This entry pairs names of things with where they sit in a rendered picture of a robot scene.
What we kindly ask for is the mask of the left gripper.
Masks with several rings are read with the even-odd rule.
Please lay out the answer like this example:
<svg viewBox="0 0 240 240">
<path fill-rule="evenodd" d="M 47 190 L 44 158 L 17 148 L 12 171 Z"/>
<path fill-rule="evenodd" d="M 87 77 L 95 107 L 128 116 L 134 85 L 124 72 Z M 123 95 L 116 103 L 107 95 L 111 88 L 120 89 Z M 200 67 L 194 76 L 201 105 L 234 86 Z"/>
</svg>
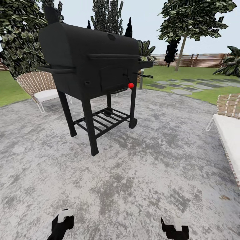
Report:
<svg viewBox="0 0 240 240">
<path fill-rule="evenodd" d="M 66 230 L 72 229 L 74 227 L 74 216 L 66 217 L 64 222 L 58 223 L 58 215 L 56 219 L 52 221 L 52 232 L 55 230 L 61 230 L 64 234 Z"/>
</svg>

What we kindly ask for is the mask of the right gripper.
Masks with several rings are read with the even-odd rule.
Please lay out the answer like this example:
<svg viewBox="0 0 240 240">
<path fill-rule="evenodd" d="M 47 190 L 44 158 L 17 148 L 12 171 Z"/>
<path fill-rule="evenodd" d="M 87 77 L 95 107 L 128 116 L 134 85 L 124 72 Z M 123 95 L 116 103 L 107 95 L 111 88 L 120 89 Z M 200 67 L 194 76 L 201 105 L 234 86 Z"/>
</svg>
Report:
<svg viewBox="0 0 240 240">
<path fill-rule="evenodd" d="M 177 231 L 174 228 L 174 225 L 167 225 L 162 221 L 162 230 L 163 232 L 166 232 L 166 236 L 168 239 L 174 240 L 189 239 L 189 230 L 187 226 L 182 226 L 182 231 Z"/>
</svg>

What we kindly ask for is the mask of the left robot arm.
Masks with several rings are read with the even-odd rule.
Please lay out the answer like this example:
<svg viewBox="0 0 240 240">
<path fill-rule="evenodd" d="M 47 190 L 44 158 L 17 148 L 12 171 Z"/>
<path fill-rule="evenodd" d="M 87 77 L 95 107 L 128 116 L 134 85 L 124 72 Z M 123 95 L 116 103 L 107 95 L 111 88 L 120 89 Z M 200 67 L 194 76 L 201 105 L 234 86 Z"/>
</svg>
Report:
<svg viewBox="0 0 240 240">
<path fill-rule="evenodd" d="M 56 219 L 52 221 L 52 234 L 47 240 L 62 240 L 66 230 L 74 227 L 74 216 L 77 209 L 68 209 L 59 212 Z"/>
</svg>

